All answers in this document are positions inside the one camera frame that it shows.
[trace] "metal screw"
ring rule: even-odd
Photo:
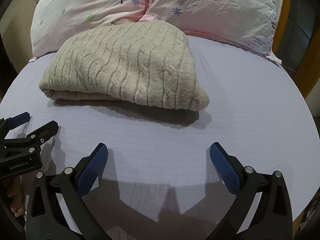
[[[40,179],[41,177],[43,176],[43,173],[41,171],[39,171],[37,174],[36,174],[36,177],[38,179]]]
[[[245,170],[246,173],[249,173],[249,174],[253,173],[253,168],[250,167],[250,166],[246,166],[246,167],[244,168],[244,170]]]
[[[73,172],[73,168],[71,168],[71,167],[65,168],[65,170],[64,170],[64,173],[67,175],[71,174],[72,172]]]
[[[275,171],[275,176],[278,178],[282,177],[282,173],[280,171]]]

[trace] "blue flower print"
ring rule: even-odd
[[[178,7],[172,8],[172,12],[173,12],[174,14],[178,15],[178,16],[179,16],[179,13],[182,13],[182,12],[181,12],[181,9],[178,9]]]
[[[134,3],[134,6],[139,5],[139,0],[132,0],[132,3]]]

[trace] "white bed sheet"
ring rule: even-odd
[[[47,174],[74,167],[100,142],[107,145],[100,186],[84,200],[114,240],[206,239],[234,200],[208,154],[216,141],[244,166],[283,173],[293,219],[320,185],[316,126],[287,73],[229,45],[196,37],[189,42],[199,83],[210,97],[199,113],[123,102],[54,102],[38,88],[54,54],[29,63],[0,104],[1,117],[24,111],[32,116],[9,137],[58,122],[52,152],[43,157]],[[27,189],[33,176],[23,178]]]

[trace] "bed sheet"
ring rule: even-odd
[[[54,54],[29,63],[0,104],[1,117],[24,111],[32,116],[8,138],[28,134],[51,120],[58,122],[55,141],[44,145],[52,150],[42,156],[49,175],[74,167],[98,143],[107,145],[109,158],[99,187],[84,201],[114,240],[206,239],[235,199],[209,157],[209,147],[216,141],[244,166],[283,173],[293,219],[320,185],[316,126],[287,73],[239,48],[188,38],[199,84],[210,98],[202,111],[53,101],[38,83]],[[33,178],[34,174],[23,176],[27,191]],[[258,200],[257,195],[241,230],[248,227]]]

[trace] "pink pillow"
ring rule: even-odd
[[[139,21],[154,20],[267,56],[275,32],[276,4],[275,0],[149,0]]]

